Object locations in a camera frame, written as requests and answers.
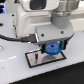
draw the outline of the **metal part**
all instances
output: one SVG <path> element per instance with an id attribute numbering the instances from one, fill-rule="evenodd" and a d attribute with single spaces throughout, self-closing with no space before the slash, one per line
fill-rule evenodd
<path id="1" fill-rule="evenodd" d="M 54 61 L 59 61 L 59 60 L 64 60 L 66 57 L 64 56 L 63 53 L 60 53 L 58 55 L 50 56 L 46 53 L 41 54 L 40 51 L 32 51 L 28 54 L 26 54 L 26 58 L 28 60 L 29 67 L 35 67 L 35 66 L 40 66 L 44 65 L 47 63 L 51 63 Z"/>
<path id="2" fill-rule="evenodd" d="M 54 15 L 56 16 L 69 16 L 71 12 L 78 8 L 80 0 L 60 0 L 59 6 L 54 10 Z"/>
<path id="3" fill-rule="evenodd" d="M 67 27 L 60 25 L 60 23 L 57 26 L 53 24 L 37 26 L 36 33 L 38 39 L 37 44 L 46 44 L 68 39 L 73 35 L 74 30 L 72 24 L 69 22 Z"/>

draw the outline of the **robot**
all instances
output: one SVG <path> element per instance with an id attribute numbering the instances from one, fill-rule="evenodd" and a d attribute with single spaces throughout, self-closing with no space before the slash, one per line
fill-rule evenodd
<path id="1" fill-rule="evenodd" d="M 74 35 L 69 17 L 78 8 L 79 0 L 20 0 L 20 3 L 14 19 L 17 39 L 1 38 L 40 46 L 39 50 L 26 53 L 30 68 L 66 59 L 62 50 Z"/>

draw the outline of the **cable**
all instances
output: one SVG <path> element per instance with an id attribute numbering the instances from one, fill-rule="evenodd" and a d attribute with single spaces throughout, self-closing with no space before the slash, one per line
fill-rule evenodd
<path id="1" fill-rule="evenodd" d="M 16 39 L 16 38 L 10 38 L 10 37 L 6 37 L 0 34 L 0 38 L 7 40 L 7 41 L 15 41 L 15 42 L 31 42 L 31 43 L 36 43 L 37 39 L 35 34 L 30 34 L 27 37 L 22 37 L 21 39 Z"/>

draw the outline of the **black base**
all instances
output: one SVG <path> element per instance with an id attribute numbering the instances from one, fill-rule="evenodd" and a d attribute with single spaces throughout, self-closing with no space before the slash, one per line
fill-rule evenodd
<path id="1" fill-rule="evenodd" d="M 42 66 L 42 65 L 49 64 L 49 63 L 52 63 L 52 62 L 57 62 L 57 61 L 61 61 L 61 60 L 67 59 L 67 58 L 65 57 L 65 55 L 63 54 L 63 52 L 61 52 L 61 54 L 62 54 L 62 56 L 63 56 L 63 58 L 61 58 L 61 59 L 56 59 L 56 60 L 53 60 L 53 61 L 49 61 L 49 62 L 45 62 L 45 63 L 42 63 L 42 64 L 37 64 L 37 65 L 31 66 L 31 64 L 30 64 L 30 62 L 29 62 L 29 59 L 28 59 L 28 57 L 27 57 L 27 54 L 29 54 L 29 53 L 26 53 L 25 55 L 26 55 L 26 59 L 27 59 L 27 62 L 28 62 L 28 65 L 29 65 L 30 68 L 37 67 L 37 66 Z"/>

